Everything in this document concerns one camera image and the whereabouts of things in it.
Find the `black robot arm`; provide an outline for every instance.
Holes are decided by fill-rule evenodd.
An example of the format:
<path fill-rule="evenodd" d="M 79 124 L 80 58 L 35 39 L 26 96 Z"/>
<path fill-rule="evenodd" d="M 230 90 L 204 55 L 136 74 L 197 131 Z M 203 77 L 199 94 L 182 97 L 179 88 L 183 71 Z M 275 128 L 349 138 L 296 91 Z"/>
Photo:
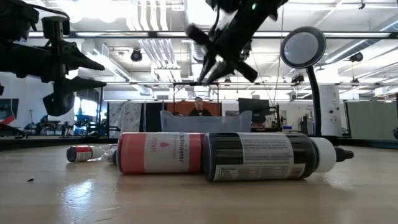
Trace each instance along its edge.
<path fill-rule="evenodd" d="M 195 25 L 190 25 L 187 35 L 198 44 L 206 47 L 207 53 L 203 62 L 203 68 L 198 79 L 205 85 L 221 78 L 235 70 L 242 73 L 250 82 L 257 78 L 257 72 L 241 60 L 243 48 L 250 43 L 254 33 L 261 24 L 271 17 L 276 20 L 278 8 L 288 0 L 206 0 L 213 7 L 223 9 L 226 12 L 237 10 L 233 20 L 222 30 L 210 32 L 206 35 Z M 215 57 L 219 55 L 224 60 L 217 62 Z"/>
<path fill-rule="evenodd" d="M 44 37 L 48 39 L 45 46 L 29 47 L 14 43 L 27 39 L 30 28 L 36 30 L 39 12 L 35 8 L 64 17 L 42 19 Z M 66 78 L 69 71 L 79 67 L 105 70 L 102 65 L 83 55 L 76 43 L 63 40 L 63 36 L 69 32 L 69 17 L 64 12 L 27 4 L 21 0 L 0 1 L 0 71 L 15 73 L 18 78 L 33 75 L 40 77 L 42 82 L 53 82 L 53 93 L 43 99 L 47 113 L 51 116 L 60 116 L 71 110 L 75 91 L 106 85 L 80 77 L 72 80 Z"/>

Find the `magnifying lamp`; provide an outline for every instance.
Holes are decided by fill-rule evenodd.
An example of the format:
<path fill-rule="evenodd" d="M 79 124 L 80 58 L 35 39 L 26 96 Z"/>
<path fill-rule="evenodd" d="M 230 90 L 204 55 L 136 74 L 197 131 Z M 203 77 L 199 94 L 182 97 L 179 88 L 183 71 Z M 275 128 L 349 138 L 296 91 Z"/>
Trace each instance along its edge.
<path fill-rule="evenodd" d="M 315 135 L 321 136 L 321 108 L 317 78 L 313 66 L 322 58 L 326 50 L 326 38 L 315 27 L 300 27 L 293 30 L 280 46 L 280 57 L 292 68 L 305 68 L 313 95 Z"/>

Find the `bottle label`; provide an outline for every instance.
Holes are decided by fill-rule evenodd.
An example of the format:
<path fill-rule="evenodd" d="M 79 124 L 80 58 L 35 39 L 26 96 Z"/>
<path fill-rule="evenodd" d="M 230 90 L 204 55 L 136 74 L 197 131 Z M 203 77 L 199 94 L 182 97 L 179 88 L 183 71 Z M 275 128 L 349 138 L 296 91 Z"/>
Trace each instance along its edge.
<path fill-rule="evenodd" d="M 217 165 L 214 181 L 286 179 L 297 175 L 293 147 L 283 133 L 238 133 L 243 163 Z"/>
<path fill-rule="evenodd" d="M 93 151 L 89 146 L 76 146 L 75 149 L 76 149 L 75 162 L 87 161 L 91 159 L 93 155 Z"/>
<path fill-rule="evenodd" d="M 148 173 L 188 172 L 190 135 L 151 133 L 146 137 L 144 169 Z"/>

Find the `window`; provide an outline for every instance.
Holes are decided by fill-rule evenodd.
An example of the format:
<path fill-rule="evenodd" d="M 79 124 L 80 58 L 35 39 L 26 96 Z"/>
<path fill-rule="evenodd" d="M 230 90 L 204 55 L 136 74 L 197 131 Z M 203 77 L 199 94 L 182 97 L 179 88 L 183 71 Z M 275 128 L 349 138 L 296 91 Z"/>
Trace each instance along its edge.
<path fill-rule="evenodd" d="M 83 115 L 97 116 L 97 106 L 98 104 L 90 100 L 81 101 L 81 112 Z"/>
<path fill-rule="evenodd" d="M 75 97 L 75 114 L 79 114 L 79 108 L 80 108 L 80 98 L 79 97 Z"/>

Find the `man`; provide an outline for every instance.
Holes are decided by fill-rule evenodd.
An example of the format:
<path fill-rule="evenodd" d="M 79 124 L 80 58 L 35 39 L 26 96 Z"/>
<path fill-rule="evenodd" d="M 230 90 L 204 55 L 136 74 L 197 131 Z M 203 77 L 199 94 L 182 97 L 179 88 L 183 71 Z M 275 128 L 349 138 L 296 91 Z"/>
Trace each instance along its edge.
<path fill-rule="evenodd" d="M 200 97 L 196 97 L 195 109 L 191 110 L 189 116 L 211 116 L 211 113 L 203 107 L 203 100 Z"/>

